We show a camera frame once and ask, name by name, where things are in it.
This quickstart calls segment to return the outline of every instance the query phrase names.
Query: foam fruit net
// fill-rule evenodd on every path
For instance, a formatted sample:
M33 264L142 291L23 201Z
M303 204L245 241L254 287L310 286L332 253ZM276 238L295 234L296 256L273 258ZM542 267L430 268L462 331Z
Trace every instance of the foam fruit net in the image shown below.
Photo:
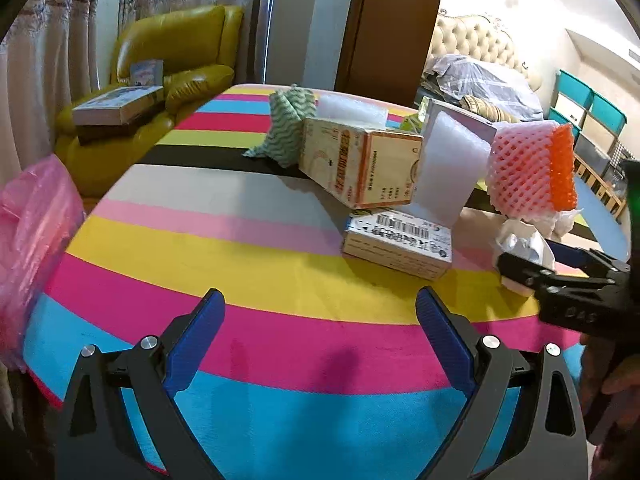
M495 134L486 179L491 204L524 221L577 205L574 137L555 121L509 124Z

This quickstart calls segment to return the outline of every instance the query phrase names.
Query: wavy patterned cloth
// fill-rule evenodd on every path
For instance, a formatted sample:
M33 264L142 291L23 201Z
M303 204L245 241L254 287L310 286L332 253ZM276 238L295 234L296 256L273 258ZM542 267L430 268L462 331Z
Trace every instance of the wavy patterned cloth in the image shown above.
M269 96L271 128L260 146L246 150L244 156L275 160L283 168L298 163L302 146L302 126L306 117L316 115L316 98L311 90L293 85Z
M492 123L519 123L520 120L511 114L508 114L501 108L498 108L487 101L472 95L465 95L460 99L460 107L469 110L481 117L484 117Z

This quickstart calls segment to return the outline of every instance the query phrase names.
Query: yellow leather sofa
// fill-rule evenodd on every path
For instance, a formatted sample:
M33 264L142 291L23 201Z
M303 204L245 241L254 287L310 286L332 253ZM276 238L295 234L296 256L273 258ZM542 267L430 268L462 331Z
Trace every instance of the yellow leather sofa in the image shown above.
M144 18L118 38L111 84L64 108L56 117L56 155L80 195L100 198L175 124L229 88L234 79L242 7L205 6ZM111 137L84 146L71 110L81 102L129 82L132 63L164 62L165 110L132 137Z

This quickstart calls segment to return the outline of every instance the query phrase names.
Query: barcode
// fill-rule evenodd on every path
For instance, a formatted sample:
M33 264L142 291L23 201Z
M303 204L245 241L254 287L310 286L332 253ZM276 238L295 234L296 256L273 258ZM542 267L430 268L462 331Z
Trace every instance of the barcode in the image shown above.
M406 222L402 222L401 220L391 218L386 215L377 215L376 224L384 227L390 227L392 229L398 229L403 233L410 234L411 236L417 236L418 238L424 238L425 240L429 239L428 229L414 224L407 224Z

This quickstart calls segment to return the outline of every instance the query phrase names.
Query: yellow stripe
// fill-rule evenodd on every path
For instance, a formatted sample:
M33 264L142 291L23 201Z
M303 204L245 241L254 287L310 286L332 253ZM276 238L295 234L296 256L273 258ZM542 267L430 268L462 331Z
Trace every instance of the yellow stripe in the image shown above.
M225 90L225 94L233 94L233 95L271 95L273 94L276 90L281 89L281 88L288 88L287 86L249 86L249 87L245 87L245 86L232 86L229 90ZM319 90L313 90L314 95L316 96L316 99L318 99L322 94L331 94L331 93L335 93L335 92L330 92L330 91L319 91ZM404 108L404 107L399 107L397 105L393 105L391 103L385 103L382 101L377 101L376 99L369 99L368 97L360 97L357 95L352 96L354 99L360 99L361 101L364 101L366 103L373 103L373 104L379 104L380 106L384 106L386 107L387 110L389 110L390 114L394 114L394 115L399 115L401 117L407 117L407 115L411 115L411 114L415 114L416 110L412 109L412 108Z
M574 221L580 225L584 225L585 227L589 227L587 224L587 221L584 219L584 217L581 214L577 214L575 216Z
M364 260L271 249L153 230L91 216L68 252L99 267L192 296L215 287L258 310L385 324L416 324L427 282ZM500 286L493 272L450 270L434 287L471 321L533 316L535 300Z
M220 148L252 148L264 140L265 134L222 130L171 130L158 144L179 146L217 146Z

